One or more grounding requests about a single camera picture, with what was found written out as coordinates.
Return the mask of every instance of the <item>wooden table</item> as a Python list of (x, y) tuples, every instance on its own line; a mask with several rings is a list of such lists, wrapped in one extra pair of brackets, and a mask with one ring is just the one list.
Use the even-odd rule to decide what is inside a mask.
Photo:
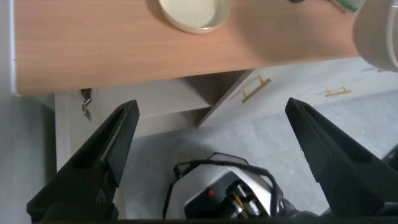
[(231, 0), (210, 34), (172, 27), (156, 0), (15, 0), (22, 95), (355, 57), (354, 16), (328, 1)]

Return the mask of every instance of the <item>black device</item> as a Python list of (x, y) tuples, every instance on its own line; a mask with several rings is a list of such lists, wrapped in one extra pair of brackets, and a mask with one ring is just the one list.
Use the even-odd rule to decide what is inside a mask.
[[(334, 218), (306, 217), (309, 220), (304, 222), (300, 217), (266, 216), (262, 221), (364, 223), (371, 219), (373, 222), (398, 222), (398, 173), (393, 168), (310, 105), (291, 98), (285, 112)], [(27, 204), (32, 222), (117, 219), (118, 212), (112, 200), (119, 187), (138, 118), (135, 101), (119, 106)]]

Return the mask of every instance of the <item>black cable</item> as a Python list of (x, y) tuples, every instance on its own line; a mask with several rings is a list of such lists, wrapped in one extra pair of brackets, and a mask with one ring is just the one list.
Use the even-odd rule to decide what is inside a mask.
[(277, 183), (275, 180), (275, 177), (266, 169), (260, 168), (260, 167), (255, 167), (252, 165), (246, 165), (246, 164), (241, 164), (238, 162), (230, 162), (230, 161), (214, 161), (214, 160), (209, 160), (209, 159), (200, 159), (200, 160), (195, 160), (195, 161), (190, 161), (190, 162), (182, 162), (177, 165), (175, 165), (174, 169), (177, 166), (184, 165), (184, 164), (190, 164), (193, 167), (197, 167), (199, 165), (216, 165), (216, 166), (230, 166), (230, 167), (237, 167), (242, 170), (246, 170), (249, 172), (252, 172), (253, 174), (257, 175), (263, 175), (268, 177), (268, 179), (272, 183), (272, 189), (271, 189), (271, 216), (274, 217), (277, 211)]

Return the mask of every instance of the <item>tiled floor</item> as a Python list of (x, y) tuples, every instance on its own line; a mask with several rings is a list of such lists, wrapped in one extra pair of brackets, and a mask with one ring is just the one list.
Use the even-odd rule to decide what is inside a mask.
[[(377, 157), (398, 136), (398, 92), (317, 107)], [(122, 181), (127, 218), (161, 218), (174, 164), (212, 152), (269, 169), (298, 209), (322, 213), (328, 203), (315, 182), (285, 114), (225, 127), (184, 130), (133, 140)]]

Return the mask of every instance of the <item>cabinet door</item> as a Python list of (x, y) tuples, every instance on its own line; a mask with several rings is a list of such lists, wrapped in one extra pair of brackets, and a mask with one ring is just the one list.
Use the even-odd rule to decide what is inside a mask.
[[(255, 69), (238, 80), (200, 126), (215, 126), (281, 112), (290, 97), (299, 96), (339, 75), (347, 66), (348, 59), (339, 59)], [(259, 77), (267, 84), (261, 85)], [(244, 92), (251, 97), (244, 100)]]
[(322, 105), (398, 88), (398, 74), (380, 71), (362, 58), (351, 59), (340, 75), (312, 88), (297, 98), (310, 105)]

